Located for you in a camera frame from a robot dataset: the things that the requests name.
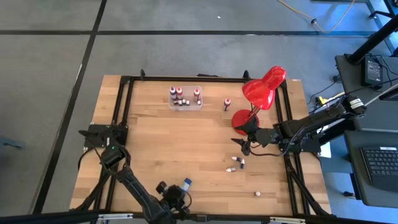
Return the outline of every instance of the red lamp base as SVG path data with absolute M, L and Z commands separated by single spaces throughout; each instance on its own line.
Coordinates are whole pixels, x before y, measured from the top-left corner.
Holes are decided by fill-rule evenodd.
M 251 113 L 250 110 L 239 110 L 232 117 L 232 127 L 234 128 L 234 130 L 237 133 L 239 133 L 239 134 L 241 134 L 243 136 L 245 136 L 247 134 L 244 131 L 242 131 L 242 130 L 237 130 L 236 127 L 244 125 L 248 121 L 250 113 Z M 257 117 L 257 115 L 254 115 L 254 117 L 256 118 L 257 127 L 258 127 L 260 125 L 259 118 Z

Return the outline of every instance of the metal pole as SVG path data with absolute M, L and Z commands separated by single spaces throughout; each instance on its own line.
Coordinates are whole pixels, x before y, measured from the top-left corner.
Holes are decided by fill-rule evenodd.
M 375 46 L 380 44 L 385 38 L 392 34 L 398 28 L 398 15 L 394 16 L 379 31 L 373 34 L 358 50 L 348 57 L 349 63 L 358 63 Z

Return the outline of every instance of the small round object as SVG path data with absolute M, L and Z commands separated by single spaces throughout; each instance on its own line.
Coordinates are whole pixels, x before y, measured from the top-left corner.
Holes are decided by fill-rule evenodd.
M 227 99 L 224 100 L 224 105 L 225 106 L 229 106 L 230 104 L 231 104 L 231 100 L 230 99 L 227 98 Z
M 174 87 L 170 87 L 170 94 L 172 94 L 172 95 L 175 94 L 175 88 Z

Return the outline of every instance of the black desk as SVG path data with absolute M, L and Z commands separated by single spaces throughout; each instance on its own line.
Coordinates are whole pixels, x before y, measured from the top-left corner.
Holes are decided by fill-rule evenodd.
M 374 188 L 361 155 L 363 146 L 398 146 L 398 134 L 370 131 L 346 131 L 345 139 L 354 168 L 360 196 L 365 205 L 398 208 L 398 193 Z
M 335 59 L 337 69 L 343 81 L 344 91 L 347 93 L 362 88 L 361 66 L 349 64 L 344 55 L 336 56 Z M 398 73 L 398 58 L 384 57 L 384 60 L 393 72 Z M 388 81 L 387 69 L 385 68 L 383 68 L 383 75 L 384 81 Z M 390 77 L 393 79 L 398 76 L 390 73 Z M 389 83 L 383 84 L 383 88 L 381 88 L 380 91 L 386 90 L 389 87 Z M 353 95 L 359 97 L 364 103 L 373 99 L 378 94 L 380 93 L 369 88 L 353 93 Z M 387 131 L 398 133 L 398 119 L 392 119 L 392 117 L 397 114 L 398 101 L 375 100 L 368 106 L 365 117 L 356 120 L 354 125 L 356 129 L 363 131 Z

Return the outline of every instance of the red lamp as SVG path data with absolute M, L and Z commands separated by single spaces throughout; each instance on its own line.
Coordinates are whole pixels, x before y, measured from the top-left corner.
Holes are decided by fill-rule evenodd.
M 286 79 L 286 71 L 280 66 L 272 67 L 262 79 L 251 80 L 242 87 L 246 99 L 254 105 L 252 110 L 239 110 L 232 117 L 232 127 L 239 134 L 246 135 L 236 127 L 244 125 L 251 117 L 256 118 L 259 126 L 257 113 L 260 110 L 269 110 L 275 98 L 276 88 Z

